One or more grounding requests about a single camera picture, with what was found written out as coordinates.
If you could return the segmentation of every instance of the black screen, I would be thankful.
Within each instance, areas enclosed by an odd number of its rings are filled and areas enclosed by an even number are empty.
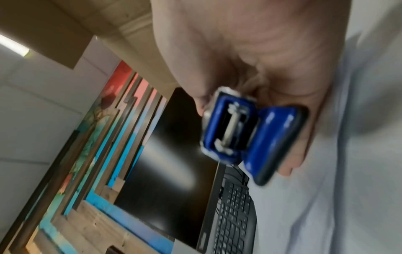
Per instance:
[[[201,152],[200,136],[201,117],[194,101],[176,89],[115,201],[126,212],[193,248],[218,165]]]

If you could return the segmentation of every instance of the black keyboard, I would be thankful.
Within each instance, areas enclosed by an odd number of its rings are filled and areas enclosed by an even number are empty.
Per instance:
[[[226,179],[212,254],[252,254],[257,216],[248,188]]]

